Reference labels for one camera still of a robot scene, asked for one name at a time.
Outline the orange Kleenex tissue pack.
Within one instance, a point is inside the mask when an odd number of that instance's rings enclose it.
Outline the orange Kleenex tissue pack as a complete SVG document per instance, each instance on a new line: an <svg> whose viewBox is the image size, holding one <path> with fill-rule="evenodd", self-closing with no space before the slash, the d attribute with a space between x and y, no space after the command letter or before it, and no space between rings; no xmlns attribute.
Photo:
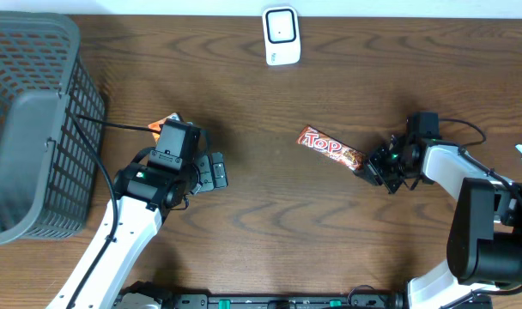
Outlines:
<svg viewBox="0 0 522 309"><path fill-rule="evenodd" d="M161 130L162 130L162 127L163 127L163 125L166 123L166 121L169 120L169 119L171 119L171 120L175 120L175 121L180 121L180 122L183 121L183 119L181 118L181 116L180 116L178 113L174 112L174 113L170 114L169 116L167 116L167 117L165 117L165 118L163 118L163 119L160 119L160 120L158 120L158 121L156 121L156 122L151 123L151 124L148 125L148 127L149 127L151 130L154 131L154 132L152 133L152 136L153 136L155 142L158 142L158 141L159 141L159 138L160 138L160 136L161 136Z"/></svg>

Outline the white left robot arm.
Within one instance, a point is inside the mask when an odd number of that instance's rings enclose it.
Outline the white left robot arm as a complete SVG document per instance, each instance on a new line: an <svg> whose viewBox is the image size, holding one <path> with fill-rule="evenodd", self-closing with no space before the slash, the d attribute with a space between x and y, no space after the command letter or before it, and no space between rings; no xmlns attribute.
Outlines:
<svg viewBox="0 0 522 309"><path fill-rule="evenodd" d="M140 150L114 178L105 177L110 199L92 241L51 308L114 308L120 290L146 245L170 213L190 198L228 185L224 157L210 153L206 130L169 117L147 129L155 146Z"/></svg>

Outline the orange chocolate bar wrapper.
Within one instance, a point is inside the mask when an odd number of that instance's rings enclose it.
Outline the orange chocolate bar wrapper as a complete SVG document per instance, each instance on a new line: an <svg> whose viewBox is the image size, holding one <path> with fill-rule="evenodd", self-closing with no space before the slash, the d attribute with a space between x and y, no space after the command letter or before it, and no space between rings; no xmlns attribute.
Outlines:
<svg viewBox="0 0 522 309"><path fill-rule="evenodd" d="M296 143L321 153L353 172L359 172L363 168L365 155L361 151L339 142L310 125L303 129Z"/></svg>

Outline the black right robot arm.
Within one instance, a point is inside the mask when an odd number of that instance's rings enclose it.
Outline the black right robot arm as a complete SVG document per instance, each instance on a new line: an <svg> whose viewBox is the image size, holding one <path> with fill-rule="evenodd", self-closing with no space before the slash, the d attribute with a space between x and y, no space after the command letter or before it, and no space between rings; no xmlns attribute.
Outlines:
<svg viewBox="0 0 522 309"><path fill-rule="evenodd" d="M355 175L393 194L406 179L437 184L456 207L446 259L403 292L367 294L378 308L490 308L522 293L522 184L439 136L401 136L361 162Z"/></svg>

